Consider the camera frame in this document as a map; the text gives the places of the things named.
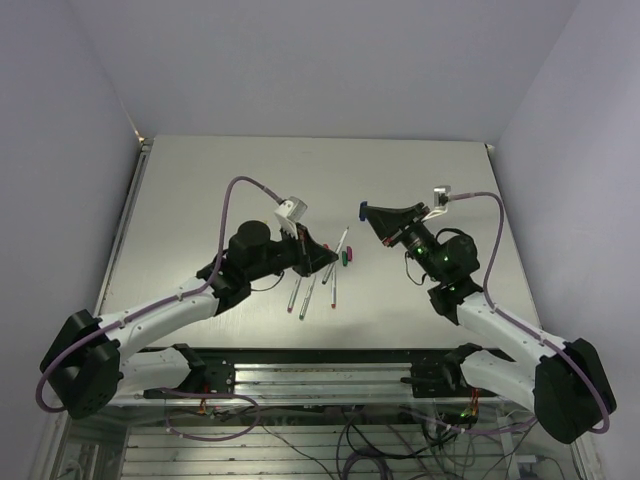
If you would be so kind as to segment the blue pen cap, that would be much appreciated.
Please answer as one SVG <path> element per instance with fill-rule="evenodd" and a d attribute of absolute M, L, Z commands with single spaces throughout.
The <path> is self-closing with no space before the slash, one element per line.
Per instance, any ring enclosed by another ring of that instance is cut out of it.
<path fill-rule="evenodd" d="M 358 218 L 359 221 L 361 222 L 365 222 L 366 221 L 366 207 L 368 206 L 368 202 L 367 201 L 362 201 L 359 205 L 359 212 L 358 212 Z"/>

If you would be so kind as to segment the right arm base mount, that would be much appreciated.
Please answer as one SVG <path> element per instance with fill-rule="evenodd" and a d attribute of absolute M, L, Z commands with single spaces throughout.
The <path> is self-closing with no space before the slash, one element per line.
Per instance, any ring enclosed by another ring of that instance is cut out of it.
<path fill-rule="evenodd" d="M 409 375 L 402 377 L 400 382 L 411 387 L 415 398 L 435 394 L 472 396 L 473 388 L 466 382 L 461 366 L 469 356 L 482 350 L 473 343 L 463 344 L 441 355 L 437 361 L 422 360 L 413 364 Z"/>

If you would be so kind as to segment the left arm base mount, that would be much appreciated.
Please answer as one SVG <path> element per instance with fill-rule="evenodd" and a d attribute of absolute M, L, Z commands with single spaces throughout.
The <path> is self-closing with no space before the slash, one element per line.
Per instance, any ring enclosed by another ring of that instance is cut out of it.
<path fill-rule="evenodd" d="M 202 357 L 186 344 L 154 352 L 163 363 L 153 364 L 151 388 L 145 399 L 203 398 L 205 394 L 233 392 L 235 369 L 226 359 Z"/>

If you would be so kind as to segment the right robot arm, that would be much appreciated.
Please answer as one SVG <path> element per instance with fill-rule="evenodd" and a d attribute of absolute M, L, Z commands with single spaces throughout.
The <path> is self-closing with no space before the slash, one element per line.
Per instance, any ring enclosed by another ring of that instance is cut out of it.
<path fill-rule="evenodd" d="M 476 388 L 504 397 L 530 412 L 555 440 L 571 444 L 587 432 L 603 434 L 617 403 L 595 347 L 535 328 L 501 309 L 486 282 L 472 275 L 479 267 L 473 238 L 449 229 L 440 240 L 426 226 L 430 210 L 422 203 L 404 209 L 361 204 L 359 217 L 381 243 L 402 245 L 425 278 L 434 310 L 454 325 L 491 341 L 496 356 L 467 343 L 452 350 L 440 373 L 442 387 L 459 396 Z"/>

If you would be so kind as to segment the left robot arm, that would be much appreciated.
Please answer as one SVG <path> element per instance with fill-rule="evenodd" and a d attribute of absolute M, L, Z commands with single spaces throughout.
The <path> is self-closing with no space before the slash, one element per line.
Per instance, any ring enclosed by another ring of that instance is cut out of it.
<path fill-rule="evenodd" d="M 338 260 L 304 225 L 294 230 L 275 241 L 264 223 L 247 221 L 172 295 L 102 317 L 86 309 L 70 315 L 40 363 L 38 385 L 51 386 L 61 402 L 57 409 L 73 419 L 97 413 L 136 379 L 125 364 L 151 343 L 234 308 L 251 295 L 256 280 L 286 270 L 310 277 Z"/>

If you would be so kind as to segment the purple pen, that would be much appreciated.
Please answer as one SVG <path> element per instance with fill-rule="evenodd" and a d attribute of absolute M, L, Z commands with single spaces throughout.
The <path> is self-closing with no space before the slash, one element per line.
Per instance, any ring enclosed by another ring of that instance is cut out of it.
<path fill-rule="evenodd" d="M 287 303 L 287 309 L 286 309 L 287 313 L 292 313 L 294 309 L 296 299 L 299 293 L 299 289 L 301 286 L 301 282 L 302 282 L 302 277 L 298 277 L 294 282 L 294 286 L 292 288 L 292 291 L 290 293 L 289 300 Z"/>

